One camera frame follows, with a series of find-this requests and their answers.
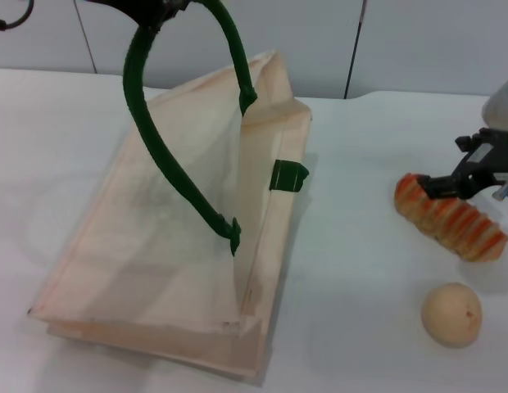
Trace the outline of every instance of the white table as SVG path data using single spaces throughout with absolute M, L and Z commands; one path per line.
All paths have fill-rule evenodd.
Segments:
M 159 91 L 147 91 L 153 96 Z M 129 128 L 120 78 L 0 70 L 0 393 L 508 392 L 508 250 L 470 265 L 392 207 L 408 171 L 449 174 L 484 97 L 373 93 L 314 112 L 272 355 L 255 382 L 47 336 L 25 312 Z M 480 207 L 508 228 L 508 201 Z M 442 282 L 480 296 L 464 350 L 435 344 L 420 302 Z

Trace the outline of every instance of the green tab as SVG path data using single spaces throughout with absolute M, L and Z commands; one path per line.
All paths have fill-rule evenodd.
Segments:
M 300 192 L 309 171 L 299 162 L 276 160 L 270 180 L 270 190 Z

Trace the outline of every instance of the green bag handle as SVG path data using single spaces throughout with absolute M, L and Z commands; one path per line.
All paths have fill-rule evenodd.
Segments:
M 229 43 L 234 69 L 240 88 L 239 106 L 242 115 L 257 99 L 252 87 L 247 58 L 238 30 L 220 0 L 195 0 L 205 6 L 220 23 Z M 196 209 L 200 216 L 219 236 L 230 240 L 230 250 L 235 254 L 240 243 L 241 228 L 234 218 L 229 224 L 223 215 L 217 213 L 203 194 L 197 189 L 178 161 L 172 156 L 154 125 L 143 93 L 143 71 L 148 53 L 152 48 L 158 31 L 147 27 L 138 27 L 125 60 L 123 70 L 123 88 L 130 113 L 138 127 L 152 159 L 172 186 Z

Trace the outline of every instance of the gray wall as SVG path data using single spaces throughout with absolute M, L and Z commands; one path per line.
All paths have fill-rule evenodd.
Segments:
M 273 47 L 287 62 L 295 93 L 342 97 L 362 0 L 225 0 L 249 56 Z M 98 72 L 121 74 L 136 24 L 98 4 L 79 2 Z M 170 88 L 231 62 L 220 27 L 199 4 L 169 20 L 147 63 L 145 83 Z
M 0 0 L 0 19 L 12 22 L 27 0 Z M 0 68 L 93 72 L 72 0 L 35 0 L 32 16 L 20 27 L 0 32 Z
M 508 79 L 508 0 L 369 0 L 349 97 L 490 95 Z

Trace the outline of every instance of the toy bread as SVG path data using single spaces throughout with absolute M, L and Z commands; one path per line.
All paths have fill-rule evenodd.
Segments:
M 417 174 L 406 174 L 396 186 L 394 204 L 401 215 L 463 260 L 500 258 L 508 237 L 497 223 L 458 198 L 429 199 L 417 178 Z

